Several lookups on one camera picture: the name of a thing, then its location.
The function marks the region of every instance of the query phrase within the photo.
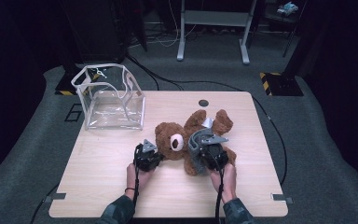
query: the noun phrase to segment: dark background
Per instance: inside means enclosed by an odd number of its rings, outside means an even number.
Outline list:
[[[308,38],[298,43],[290,74],[305,69],[328,131],[358,171],[358,2],[311,2],[301,28]],[[59,1],[0,1],[0,163],[43,97],[44,72],[64,63],[83,62]]]

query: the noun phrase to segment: teddy bear snout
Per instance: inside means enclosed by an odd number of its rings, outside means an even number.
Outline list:
[[[173,151],[180,151],[183,149],[184,140],[183,136],[179,133],[174,134],[171,136],[171,149]]]

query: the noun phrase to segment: sleeve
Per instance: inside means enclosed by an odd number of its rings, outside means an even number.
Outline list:
[[[239,198],[225,203],[223,209],[225,210],[227,224],[255,224],[254,217]]]
[[[96,224],[124,224],[135,214],[132,200],[123,195],[107,205]]]

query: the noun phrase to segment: wooden table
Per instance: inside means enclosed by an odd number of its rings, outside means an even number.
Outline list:
[[[225,109],[234,127],[223,145],[237,153],[237,196],[255,217],[283,217],[285,202],[252,96],[240,91],[145,91],[145,123],[139,130],[80,130],[54,200],[52,217],[99,217],[124,193],[126,169],[139,143],[155,144],[155,127],[163,121],[185,125],[198,109],[214,119]],[[199,100],[207,100],[202,107]],[[184,161],[163,161],[138,198],[135,217],[214,217],[217,193],[209,176],[189,176]]]

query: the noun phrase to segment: hole in table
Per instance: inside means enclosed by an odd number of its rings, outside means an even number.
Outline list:
[[[209,104],[209,102],[208,102],[207,100],[200,100],[200,101],[199,101],[199,105],[200,105],[200,106],[205,107],[205,106],[208,106],[208,104]]]

